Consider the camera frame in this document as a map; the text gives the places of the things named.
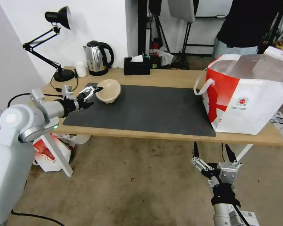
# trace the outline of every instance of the kettle handle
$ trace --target kettle handle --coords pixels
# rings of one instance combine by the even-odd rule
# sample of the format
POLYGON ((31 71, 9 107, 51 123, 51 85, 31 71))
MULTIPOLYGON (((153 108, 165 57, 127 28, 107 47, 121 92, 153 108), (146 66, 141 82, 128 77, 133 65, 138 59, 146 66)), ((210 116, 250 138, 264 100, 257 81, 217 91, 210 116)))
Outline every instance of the kettle handle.
POLYGON ((105 42, 100 42, 99 45, 104 48, 104 49, 108 49, 109 50, 109 53, 110 53, 110 56, 111 56, 111 61, 108 63, 107 62, 107 67, 111 67, 113 62, 114 62, 114 54, 113 54, 113 51, 112 51, 112 48, 105 42))

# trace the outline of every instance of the lamp base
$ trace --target lamp base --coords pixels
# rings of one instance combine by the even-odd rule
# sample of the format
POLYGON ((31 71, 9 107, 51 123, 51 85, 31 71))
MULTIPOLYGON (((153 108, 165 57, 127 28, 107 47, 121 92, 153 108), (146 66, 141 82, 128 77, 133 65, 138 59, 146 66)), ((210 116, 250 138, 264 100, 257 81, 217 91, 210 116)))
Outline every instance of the lamp base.
POLYGON ((53 77, 57 82, 66 82, 73 79, 75 73, 72 70, 65 69, 63 71, 57 71, 53 77))

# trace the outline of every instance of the table leg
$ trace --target table leg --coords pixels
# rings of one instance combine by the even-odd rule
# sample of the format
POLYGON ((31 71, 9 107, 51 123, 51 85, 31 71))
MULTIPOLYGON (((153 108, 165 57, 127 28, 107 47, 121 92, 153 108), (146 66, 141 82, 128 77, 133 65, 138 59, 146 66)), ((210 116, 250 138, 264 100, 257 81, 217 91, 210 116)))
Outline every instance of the table leg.
POLYGON ((49 133, 46 133, 41 136, 41 139, 46 144, 51 154, 55 157, 56 161, 61 162, 62 169, 64 170, 65 174, 68 177, 71 177, 73 170, 70 167, 69 163, 66 161, 64 155, 60 151, 59 147, 57 146, 51 135, 49 133))
POLYGON ((240 160, 243 158, 243 156, 248 152, 249 149, 251 149, 251 147, 253 146, 253 144, 247 144, 245 147, 243 147, 242 151, 239 153, 239 155, 236 157, 237 162, 240 162, 240 160))

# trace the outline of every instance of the lamp shade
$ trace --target lamp shade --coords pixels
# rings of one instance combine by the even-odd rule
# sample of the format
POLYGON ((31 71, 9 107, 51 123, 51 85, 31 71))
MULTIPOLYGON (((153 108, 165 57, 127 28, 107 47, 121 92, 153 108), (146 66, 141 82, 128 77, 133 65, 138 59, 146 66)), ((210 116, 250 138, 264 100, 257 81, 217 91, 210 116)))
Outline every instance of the lamp shade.
POLYGON ((46 12, 45 19, 50 23, 60 23, 63 27, 70 30, 71 13, 68 6, 61 8, 56 12, 46 12))

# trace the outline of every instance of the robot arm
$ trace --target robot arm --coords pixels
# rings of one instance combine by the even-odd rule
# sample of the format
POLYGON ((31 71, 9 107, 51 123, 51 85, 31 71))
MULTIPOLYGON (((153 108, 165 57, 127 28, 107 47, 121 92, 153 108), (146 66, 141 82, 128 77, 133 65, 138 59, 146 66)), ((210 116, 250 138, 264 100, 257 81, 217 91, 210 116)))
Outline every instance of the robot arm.
POLYGON ((213 190, 211 203, 214 207, 215 226, 259 226, 255 213, 240 211, 240 202, 235 198, 234 180, 242 163, 237 162, 234 152, 226 144, 229 162, 205 163, 199 157, 197 143, 194 142, 191 163, 208 178, 213 190))
POLYGON ((35 155, 31 141, 58 127, 59 118, 82 111, 102 87, 88 87, 73 96, 71 86, 62 89, 63 99, 45 101, 40 89, 31 92, 35 106, 14 105, 0 117, 0 224, 20 199, 35 155))

